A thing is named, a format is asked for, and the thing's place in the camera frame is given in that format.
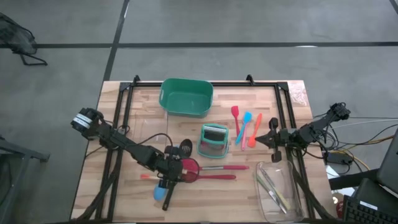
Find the metal tongs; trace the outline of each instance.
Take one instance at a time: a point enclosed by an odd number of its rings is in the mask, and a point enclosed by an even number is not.
[[[289,203],[286,201],[284,196],[275,188],[275,184],[271,180],[271,178],[268,176],[267,172],[263,169],[260,168],[260,171],[264,178],[268,181],[268,183],[271,186],[271,189],[267,187],[266,183],[259,177],[257,174],[257,181],[261,184],[261,186],[268,192],[269,196],[274,200],[274,202],[280,207],[280,209],[286,214],[287,210],[290,209]]]

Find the yellow wire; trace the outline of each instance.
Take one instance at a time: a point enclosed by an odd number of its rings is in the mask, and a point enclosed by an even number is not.
[[[347,149],[341,150],[340,152],[349,151],[349,150],[355,148],[356,146],[366,146],[366,145],[369,144],[369,143],[380,143],[380,142],[382,142],[382,141],[385,141],[385,140],[387,140],[387,139],[392,139],[392,138],[393,138],[393,136],[388,136],[388,137],[385,137],[385,138],[382,138],[382,139],[377,139],[377,140],[373,140],[373,141],[368,141],[366,144],[354,145],[354,146],[351,146],[351,147],[349,147],[349,148],[347,148]]]
[[[342,154],[344,154],[343,151],[331,151],[331,153],[342,153]],[[367,168],[367,170],[371,170],[371,169],[369,168],[369,166],[366,165],[361,159],[358,159],[356,156],[353,156],[353,157],[354,157],[354,159],[355,159],[356,161],[360,162],[363,166],[365,166],[365,168]]]

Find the blue spatula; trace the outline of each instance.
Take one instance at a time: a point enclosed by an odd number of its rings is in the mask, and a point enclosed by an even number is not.
[[[236,138],[235,144],[239,144],[241,141],[244,129],[246,128],[246,124],[251,121],[251,113],[246,111],[243,116],[243,126],[241,128],[241,132],[239,133],[238,137]]]

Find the wooden table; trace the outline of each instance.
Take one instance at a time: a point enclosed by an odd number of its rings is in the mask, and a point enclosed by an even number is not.
[[[105,119],[112,120],[120,82],[104,82],[99,98],[98,110]],[[289,81],[290,95],[298,127],[312,121],[312,113],[308,103],[307,93],[303,81]],[[275,102],[275,91],[268,87],[215,87],[213,106],[206,118],[195,119],[179,116],[167,116],[160,107],[159,87],[135,87],[132,97],[129,125],[131,130],[127,136],[135,142],[140,142],[155,133],[167,133],[174,144],[183,139],[192,140],[194,148],[192,158],[201,166],[215,166],[222,164],[248,165],[249,170],[213,170],[201,174],[234,174],[236,180],[198,180],[192,184],[177,184],[168,211],[161,209],[163,202],[156,202],[153,198],[156,180],[140,180],[141,174],[151,174],[124,152],[121,176],[118,186],[118,196],[114,209],[114,222],[263,222],[256,198],[256,191],[252,177],[256,164],[260,161],[271,163],[273,150],[268,150],[263,144],[257,143],[255,148],[247,147],[246,151],[235,146],[236,130],[231,107],[239,106],[239,118],[245,111],[253,114],[253,120],[262,113],[262,123],[257,135],[269,131],[268,121],[272,117],[278,118]],[[287,108],[284,103],[285,117]],[[120,118],[123,118],[122,106]],[[200,137],[202,124],[218,123],[229,128],[228,155],[224,159],[209,159],[197,154],[196,143]],[[249,123],[247,138],[252,134],[254,122]],[[166,138],[159,136],[146,144],[159,150],[164,150]],[[87,153],[96,149],[98,142],[90,142]],[[318,147],[309,147],[308,151],[320,156]],[[78,217],[91,203],[98,193],[103,174],[106,150],[101,149],[90,155],[84,163],[80,183],[77,190],[72,218]],[[310,188],[319,202],[336,216],[335,206],[331,197],[331,190],[326,177],[323,161],[310,156],[304,156]],[[108,210],[109,194],[105,198],[104,211]],[[305,213],[305,199],[300,193],[302,207]]]

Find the chair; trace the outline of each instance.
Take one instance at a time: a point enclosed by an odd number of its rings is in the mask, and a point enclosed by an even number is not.
[[[31,31],[23,28],[12,19],[0,13],[0,44],[4,43],[7,48],[12,50],[12,53],[18,54],[24,65],[47,65],[43,59],[33,56],[37,49],[35,37]],[[39,63],[27,63],[25,57],[30,57],[40,61]]]

